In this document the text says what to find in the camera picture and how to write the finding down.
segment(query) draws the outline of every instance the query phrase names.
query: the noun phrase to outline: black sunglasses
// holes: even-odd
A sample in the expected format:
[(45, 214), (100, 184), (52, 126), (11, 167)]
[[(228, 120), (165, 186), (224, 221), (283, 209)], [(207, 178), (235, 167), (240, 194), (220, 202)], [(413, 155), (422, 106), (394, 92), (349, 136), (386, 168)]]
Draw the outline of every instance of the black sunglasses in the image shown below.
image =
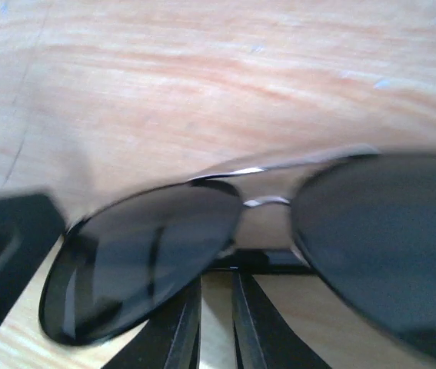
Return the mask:
[(212, 168), (74, 225), (42, 292), (44, 332), (70, 345), (109, 339), (210, 266), (240, 269), (230, 262), (239, 254), (264, 273), (311, 268), (347, 305), (436, 358), (436, 153), (360, 145), (274, 159)]

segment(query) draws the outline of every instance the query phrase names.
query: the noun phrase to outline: wooden surface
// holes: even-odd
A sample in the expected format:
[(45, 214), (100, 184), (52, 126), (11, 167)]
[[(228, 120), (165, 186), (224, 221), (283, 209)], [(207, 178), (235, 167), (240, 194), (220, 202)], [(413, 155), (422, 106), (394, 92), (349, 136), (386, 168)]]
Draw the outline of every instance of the wooden surface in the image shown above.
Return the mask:
[[(338, 140), (436, 145), (436, 0), (0, 1), (1, 191), (47, 185), (73, 218), (142, 181)], [(0, 330), (0, 368), (100, 367), (128, 339), (41, 336), (51, 261)], [(333, 367), (424, 367), (315, 278), (258, 280)], [(229, 280), (205, 286), (201, 366), (230, 368)]]

